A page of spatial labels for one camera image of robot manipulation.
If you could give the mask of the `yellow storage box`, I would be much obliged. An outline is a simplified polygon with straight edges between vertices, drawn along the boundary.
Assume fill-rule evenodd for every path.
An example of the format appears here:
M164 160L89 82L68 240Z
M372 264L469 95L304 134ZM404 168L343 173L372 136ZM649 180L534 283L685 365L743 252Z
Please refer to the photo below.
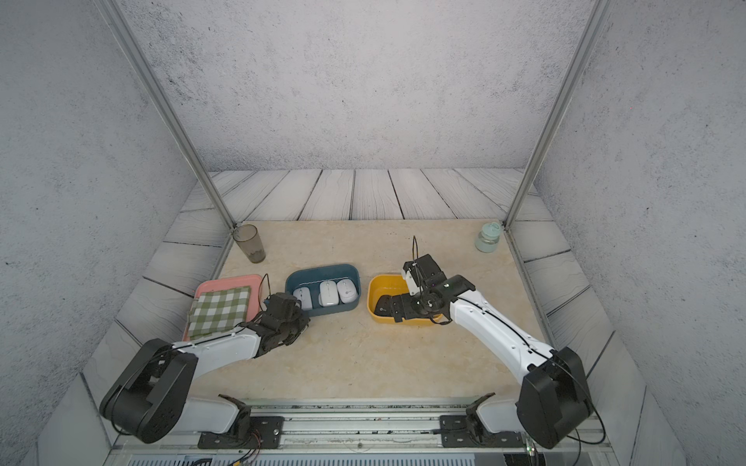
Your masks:
M369 283L366 299L367 311L375 322L381 324L395 324L392 316L378 316L375 314L378 301L385 295L408 294L409 289L406 281L396 274L383 274L375 276Z

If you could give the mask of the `small white mouse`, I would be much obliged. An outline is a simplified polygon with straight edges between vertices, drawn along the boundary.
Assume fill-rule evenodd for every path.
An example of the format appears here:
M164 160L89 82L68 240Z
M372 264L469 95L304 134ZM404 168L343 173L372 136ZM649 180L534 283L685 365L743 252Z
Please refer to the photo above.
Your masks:
M313 309L312 293L309 287L299 287L293 291L293 296L299 301L301 309L311 311Z

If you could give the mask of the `long white mouse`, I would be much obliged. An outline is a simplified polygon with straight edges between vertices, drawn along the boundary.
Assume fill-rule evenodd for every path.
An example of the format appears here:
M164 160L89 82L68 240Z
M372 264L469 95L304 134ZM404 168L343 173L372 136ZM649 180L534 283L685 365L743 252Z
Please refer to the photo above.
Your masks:
M332 280L322 281L319 288L319 304L328 308L338 306L339 302L340 297L336 282Z

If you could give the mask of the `white mouse with grey line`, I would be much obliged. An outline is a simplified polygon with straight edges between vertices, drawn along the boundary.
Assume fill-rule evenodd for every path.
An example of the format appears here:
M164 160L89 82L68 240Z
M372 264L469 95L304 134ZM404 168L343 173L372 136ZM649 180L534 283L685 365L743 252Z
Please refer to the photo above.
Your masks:
M359 299L359 293L353 280L343 279L336 283L340 302L350 304Z

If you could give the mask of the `black mouse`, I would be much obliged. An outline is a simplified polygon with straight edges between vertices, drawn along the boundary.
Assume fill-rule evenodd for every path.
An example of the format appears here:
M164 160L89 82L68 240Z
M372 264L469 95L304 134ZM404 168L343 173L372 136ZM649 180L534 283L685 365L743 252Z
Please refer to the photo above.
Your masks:
M373 314L375 314L375 316L380 316L380 318L391 318L392 297L390 295L381 296L375 305Z

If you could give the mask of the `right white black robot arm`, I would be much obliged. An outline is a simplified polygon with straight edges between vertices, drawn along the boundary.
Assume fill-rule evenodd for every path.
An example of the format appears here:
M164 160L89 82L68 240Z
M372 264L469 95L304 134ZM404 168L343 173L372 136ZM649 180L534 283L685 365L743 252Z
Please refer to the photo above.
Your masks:
M447 277L426 254L402 267L406 291L384 294L373 313L400 323L455 323L485 345L520 383L515 421L546 449L578 438L575 430L596 408L581 358L569 347L554 349L503 316L461 275Z

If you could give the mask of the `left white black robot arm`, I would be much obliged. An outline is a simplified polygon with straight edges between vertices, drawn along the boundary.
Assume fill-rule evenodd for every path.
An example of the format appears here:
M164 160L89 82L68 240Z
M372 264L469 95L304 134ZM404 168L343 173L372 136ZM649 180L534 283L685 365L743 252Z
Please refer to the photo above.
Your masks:
M213 371L292 345L310 323L300 301L274 293L265 309L215 336L190 342L147 341L103 397L99 413L122 435L153 444L169 434L198 433L205 448L260 442L251 409L229 395L200 399L192 383Z

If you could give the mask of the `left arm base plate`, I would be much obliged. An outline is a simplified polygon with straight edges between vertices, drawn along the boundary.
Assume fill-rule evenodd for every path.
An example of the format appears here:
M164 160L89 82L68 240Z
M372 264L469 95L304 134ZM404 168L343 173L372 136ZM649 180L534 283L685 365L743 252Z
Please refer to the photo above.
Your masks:
M237 419L225 433L202 432L200 450L277 450L285 423L284 417L262 416Z

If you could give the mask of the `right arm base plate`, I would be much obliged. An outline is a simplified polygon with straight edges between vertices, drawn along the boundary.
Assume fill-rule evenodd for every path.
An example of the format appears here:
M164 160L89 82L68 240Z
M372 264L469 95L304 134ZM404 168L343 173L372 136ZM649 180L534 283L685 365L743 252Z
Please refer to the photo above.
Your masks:
M507 448L525 445L519 432L489 433L476 423L476 417L452 415L439 417L439 427L433 433L440 436L443 448Z

